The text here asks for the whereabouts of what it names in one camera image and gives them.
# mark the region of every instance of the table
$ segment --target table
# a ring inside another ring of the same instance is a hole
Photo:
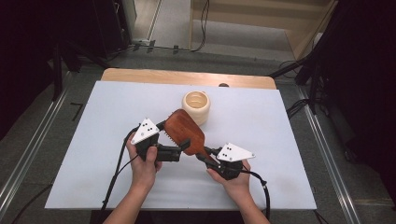
[[[216,87],[219,83],[231,88]],[[254,88],[240,88],[248,83]],[[206,146],[222,147],[231,142],[254,152],[256,158],[249,163],[252,171],[268,181],[273,209],[316,209],[285,108],[271,78],[134,69],[107,69],[95,84],[46,208],[99,209],[124,135],[144,116],[156,123],[166,119],[180,107],[182,95],[191,90],[205,91],[212,101],[209,119],[201,126]],[[249,109],[236,110],[235,102],[239,108]],[[159,142],[172,145],[163,133]],[[122,164],[127,161],[125,152]],[[253,177],[250,181],[252,196],[263,209],[265,197],[260,182]],[[130,183],[131,170],[125,169],[108,208],[118,204]],[[164,163],[142,209],[196,211],[237,207],[222,186],[208,176],[202,162],[182,154],[180,162]]]
[[[192,21],[200,20],[206,0],[191,0]],[[207,20],[284,29],[296,60],[304,57],[337,5],[334,0],[210,0]]]

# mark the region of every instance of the gray floor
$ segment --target gray floor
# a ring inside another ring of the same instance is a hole
[[[188,70],[263,76],[275,71],[280,62],[207,53],[180,52],[173,55],[172,51],[167,50],[154,50],[152,53],[146,53],[144,49],[141,49],[135,52],[123,52],[111,64],[122,68]],[[102,73],[101,68],[90,64],[83,66],[80,73],[73,75],[73,81],[61,109],[44,138],[2,223],[10,223],[22,207],[57,175],[64,153],[78,125],[78,119],[72,121],[77,108],[70,104],[86,103],[94,82],[100,79]],[[280,77],[276,80],[276,85],[281,92],[285,107],[291,106],[299,99],[296,86],[291,79]],[[17,164],[35,131],[35,127],[44,116],[50,103],[50,97],[51,87],[37,97],[6,138],[0,142],[0,150],[3,155],[0,165],[6,168],[0,172],[2,184]],[[396,216],[391,211],[392,204],[377,174],[363,164],[347,162],[331,122],[324,116],[319,115],[319,118],[352,198],[357,202],[361,222],[395,223]],[[347,223],[304,111],[293,117],[290,124],[314,191],[318,211],[330,223]],[[91,214],[89,211],[44,209],[48,194],[46,192],[31,204],[21,217],[20,223],[89,223]],[[273,211],[271,221],[273,223],[318,223],[312,211]]]

